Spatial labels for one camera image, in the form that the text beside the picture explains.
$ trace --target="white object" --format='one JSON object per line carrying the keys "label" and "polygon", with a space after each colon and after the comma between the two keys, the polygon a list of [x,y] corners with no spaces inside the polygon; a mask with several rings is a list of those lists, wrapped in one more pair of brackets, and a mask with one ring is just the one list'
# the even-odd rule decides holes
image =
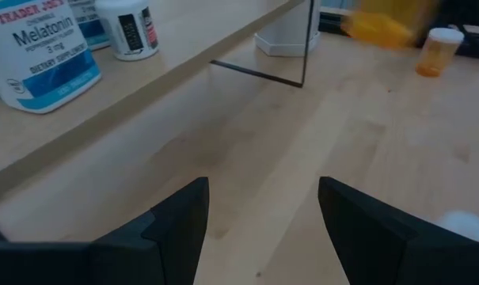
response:
{"label": "white object", "polygon": [[[320,5],[319,1],[314,2],[309,51],[320,41]],[[270,56],[304,56],[309,12],[310,0],[306,0],[255,34],[256,45]]]}
{"label": "white object", "polygon": [[97,0],[95,6],[115,57],[139,60],[158,51],[148,0]]}
{"label": "white object", "polygon": [[109,38],[100,23],[95,0],[68,0],[88,47],[94,51],[109,45]]}
{"label": "white object", "polygon": [[464,34],[453,28],[433,28],[429,31],[429,38],[444,44],[461,44]]}
{"label": "white object", "polygon": [[101,77],[65,0],[0,0],[0,98],[45,113]]}
{"label": "white object", "polygon": [[456,234],[479,241],[479,217],[473,213],[451,211],[440,218],[436,224]]}

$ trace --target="wooden shelf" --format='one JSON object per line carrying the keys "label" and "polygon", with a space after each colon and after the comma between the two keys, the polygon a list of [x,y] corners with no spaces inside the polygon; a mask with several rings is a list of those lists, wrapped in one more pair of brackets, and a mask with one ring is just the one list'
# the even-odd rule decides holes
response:
{"label": "wooden shelf", "polygon": [[160,52],[138,62],[95,51],[102,79],[47,114],[0,101],[0,191],[104,134],[302,0],[151,0]]}

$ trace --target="wooden surface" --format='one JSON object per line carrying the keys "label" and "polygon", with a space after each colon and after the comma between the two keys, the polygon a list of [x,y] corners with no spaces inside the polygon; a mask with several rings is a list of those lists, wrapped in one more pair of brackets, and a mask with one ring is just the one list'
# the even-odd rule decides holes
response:
{"label": "wooden surface", "polygon": [[[457,57],[441,78],[423,78],[417,52],[322,34],[304,89],[209,66],[11,191],[0,229],[14,240],[91,240],[204,175],[196,284],[345,285],[319,176],[429,221],[479,215],[479,60]],[[285,77],[301,66],[252,42],[225,60]]]}
{"label": "wooden surface", "polygon": [[138,62],[95,51],[102,79],[57,111],[0,101],[0,193],[99,137],[302,0],[151,0],[160,52]]}

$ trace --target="yellow object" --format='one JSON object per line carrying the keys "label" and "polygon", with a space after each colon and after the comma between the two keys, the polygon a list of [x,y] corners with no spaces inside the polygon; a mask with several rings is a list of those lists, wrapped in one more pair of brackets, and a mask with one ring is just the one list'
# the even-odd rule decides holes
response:
{"label": "yellow object", "polygon": [[432,29],[422,49],[416,72],[426,77],[440,76],[463,40],[464,34],[452,28]]}
{"label": "yellow object", "polygon": [[362,0],[341,28],[357,40],[405,48],[428,22],[435,4],[436,0]]}

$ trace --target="white container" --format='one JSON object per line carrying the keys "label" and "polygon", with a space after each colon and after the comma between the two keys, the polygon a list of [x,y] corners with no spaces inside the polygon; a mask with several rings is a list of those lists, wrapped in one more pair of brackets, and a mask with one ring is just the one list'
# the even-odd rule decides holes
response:
{"label": "white container", "polygon": [[50,112],[101,77],[66,0],[0,0],[0,98]]}
{"label": "white container", "polygon": [[95,0],[68,0],[88,47],[94,51],[109,46],[109,38],[100,23]]}
{"label": "white container", "polygon": [[120,60],[139,60],[158,51],[148,0],[97,0],[98,16]]}

